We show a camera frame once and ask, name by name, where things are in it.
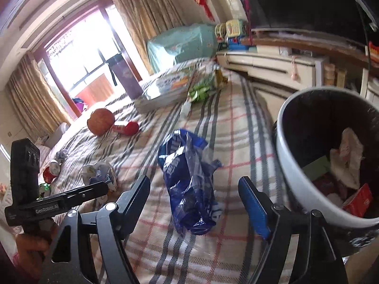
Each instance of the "trash can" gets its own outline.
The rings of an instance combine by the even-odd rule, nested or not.
[[[302,170],[324,155],[329,157],[332,148],[338,149],[346,128],[351,128],[363,144],[360,182],[361,186],[368,183],[373,195],[370,218],[353,216],[334,205]],[[379,234],[379,111],[346,89],[305,89],[283,104],[276,133],[279,162],[295,203],[307,211],[323,213],[343,256],[371,243]]]

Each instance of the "blue plastic bag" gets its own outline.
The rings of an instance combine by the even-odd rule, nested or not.
[[[222,213],[213,192],[213,173],[222,164],[209,159],[207,145],[203,138],[179,129],[164,139],[158,151],[174,226],[181,236],[187,230],[206,234]]]

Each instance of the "orange ball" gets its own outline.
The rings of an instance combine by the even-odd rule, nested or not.
[[[104,135],[115,122],[114,114],[108,109],[94,110],[87,121],[88,129],[95,135]]]

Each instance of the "toy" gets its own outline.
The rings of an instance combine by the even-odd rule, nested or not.
[[[108,109],[100,108],[94,110],[87,121],[88,129],[95,135],[102,136],[114,124],[114,114]]]
[[[135,135],[140,126],[135,121],[117,121],[112,126],[112,131],[123,135]]]
[[[226,43],[231,50],[249,49],[250,46],[242,44],[242,40],[249,36],[249,24],[241,19],[226,22]]]
[[[226,24],[225,23],[219,23],[215,27],[215,35],[216,35],[218,43],[224,43],[225,42],[225,36],[226,36]]]

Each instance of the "ceiling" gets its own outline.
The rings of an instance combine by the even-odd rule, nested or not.
[[[32,49],[44,34],[63,19],[63,16],[67,16],[88,1],[0,0],[0,17],[6,20],[0,34],[0,90],[4,89],[25,52]]]

